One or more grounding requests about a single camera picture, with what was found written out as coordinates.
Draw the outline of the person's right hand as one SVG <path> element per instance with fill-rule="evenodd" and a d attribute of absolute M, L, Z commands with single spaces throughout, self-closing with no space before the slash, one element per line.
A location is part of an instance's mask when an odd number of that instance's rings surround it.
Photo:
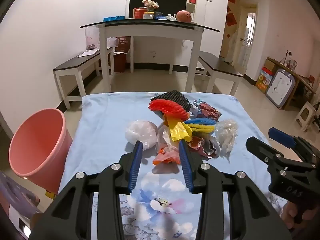
<path fill-rule="evenodd" d="M 283 207 L 280 217 L 285 223 L 286 227 L 288 229 L 292 229 L 296 226 L 303 226 L 303 224 L 306 224 L 307 221 L 312 220 L 315 215 L 315 211 L 316 210 L 306 210 L 301 216 L 302 222 L 297 224 L 295 223 L 295 218 L 298 217 L 298 207 L 292 202 L 287 202 Z"/>

